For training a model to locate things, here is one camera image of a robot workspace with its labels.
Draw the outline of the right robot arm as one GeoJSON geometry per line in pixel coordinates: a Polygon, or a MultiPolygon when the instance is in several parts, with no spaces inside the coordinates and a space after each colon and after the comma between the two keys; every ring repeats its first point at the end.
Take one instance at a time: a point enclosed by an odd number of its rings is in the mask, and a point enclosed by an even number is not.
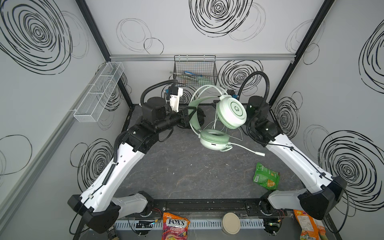
{"type": "Polygon", "coordinates": [[[266,90],[263,97],[257,98],[254,106],[248,105],[246,108],[247,135],[282,160],[304,185],[303,189],[296,191],[267,192],[261,197],[261,211],[267,215],[278,209],[301,210],[314,219],[323,220],[346,194],[347,182],[315,164],[283,133],[276,119],[269,120],[268,117],[274,114],[267,104],[270,81],[264,72],[251,73],[243,81],[238,95],[254,76],[261,76],[265,80],[266,90]]]}

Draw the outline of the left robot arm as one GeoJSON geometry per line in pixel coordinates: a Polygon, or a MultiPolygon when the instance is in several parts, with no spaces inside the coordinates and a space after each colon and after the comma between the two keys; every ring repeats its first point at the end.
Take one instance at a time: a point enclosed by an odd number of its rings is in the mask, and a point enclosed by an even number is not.
{"type": "Polygon", "coordinates": [[[168,112],[167,101],[161,97],[149,98],[152,90],[171,85],[176,87],[177,80],[167,80],[145,89],[141,95],[142,118],[129,129],[122,131],[115,139],[113,157],[98,178],[80,195],[68,200],[69,206],[81,216],[74,237],[80,237],[84,227],[102,234],[114,225],[116,220],[131,214],[149,215],[153,198],[140,191],[128,197],[116,198],[114,195],[133,167],[148,153],[151,147],[160,141],[160,133],[170,130],[181,122],[188,123],[192,115],[187,108],[179,110],[172,107],[168,112]]]}

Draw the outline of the black blue headphones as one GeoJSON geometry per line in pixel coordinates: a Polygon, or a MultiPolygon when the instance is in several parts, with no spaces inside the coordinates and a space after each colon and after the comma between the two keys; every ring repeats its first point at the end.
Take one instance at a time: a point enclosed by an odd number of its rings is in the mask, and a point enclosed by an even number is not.
{"type": "MultiPolygon", "coordinates": [[[[198,117],[198,122],[200,126],[202,126],[205,123],[205,113],[202,108],[198,107],[197,109],[197,117],[198,117]]],[[[190,124],[185,124],[184,120],[182,120],[178,125],[178,128],[180,129],[191,129],[190,124]]]]}

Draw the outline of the mint green headphones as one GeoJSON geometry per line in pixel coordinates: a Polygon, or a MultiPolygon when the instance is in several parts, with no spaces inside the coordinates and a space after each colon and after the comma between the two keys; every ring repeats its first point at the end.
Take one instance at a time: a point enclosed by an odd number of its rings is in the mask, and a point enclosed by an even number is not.
{"type": "MultiPolygon", "coordinates": [[[[239,100],[233,98],[225,92],[221,87],[214,85],[203,85],[199,87],[192,95],[189,107],[197,108],[200,103],[214,99],[215,96],[203,97],[202,94],[208,90],[214,88],[218,91],[219,102],[216,105],[215,122],[219,120],[228,129],[237,129],[244,125],[247,120],[247,113],[244,106],[239,100]]],[[[189,110],[191,115],[189,124],[192,131],[199,137],[200,143],[207,149],[212,151],[227,152],[230,151],[233,146],[245,149],[257,156],[264,157],[264,153],[252,151],[244,146],[230,142],[230,136],[222,131],[212,129],[203,129],[199,123],[198,116],[189,110]]]]}

